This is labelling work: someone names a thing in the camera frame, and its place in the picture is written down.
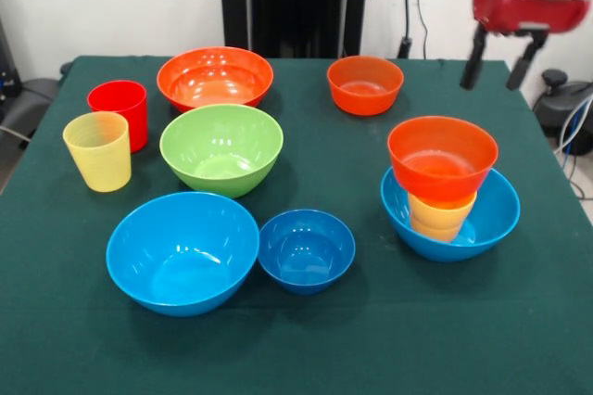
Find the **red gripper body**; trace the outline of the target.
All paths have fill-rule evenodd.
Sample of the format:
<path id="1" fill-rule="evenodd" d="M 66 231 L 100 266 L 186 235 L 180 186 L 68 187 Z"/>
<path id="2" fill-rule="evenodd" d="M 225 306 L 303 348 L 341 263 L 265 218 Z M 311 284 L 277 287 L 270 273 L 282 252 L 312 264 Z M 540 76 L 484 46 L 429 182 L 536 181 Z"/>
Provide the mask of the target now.
<path id="1" fill-rule="evenodd" d="M 578 27 L 591 0 L 473 0 L 478 34 L 565 33 Z"/>

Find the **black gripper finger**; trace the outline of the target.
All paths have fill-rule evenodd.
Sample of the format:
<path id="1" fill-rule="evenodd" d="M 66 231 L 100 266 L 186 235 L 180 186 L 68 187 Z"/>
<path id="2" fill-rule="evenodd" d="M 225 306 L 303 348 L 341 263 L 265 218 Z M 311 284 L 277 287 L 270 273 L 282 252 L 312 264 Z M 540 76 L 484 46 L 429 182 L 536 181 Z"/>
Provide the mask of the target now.
<path id="1" fill-rule="evenodd" d="M 461 76 L 460 87 L 465 90 L 472 90 L 480 75 L 483 54 L 486 49 L 487 30 L 484 26 L 478 26 L 473 35 L 473 50 L 465 64 Z"/>
<path id="2" fill-rule="evenodd" d="M 532 40 L 525 48 L 524 53 L 516 60 L 506 82 L 506 87 L 509 90 L 517 90 L 520 88 L 536 53 L 548 40 L 548 34 L 546 32 L 529 32 L 529 36 Z"/>

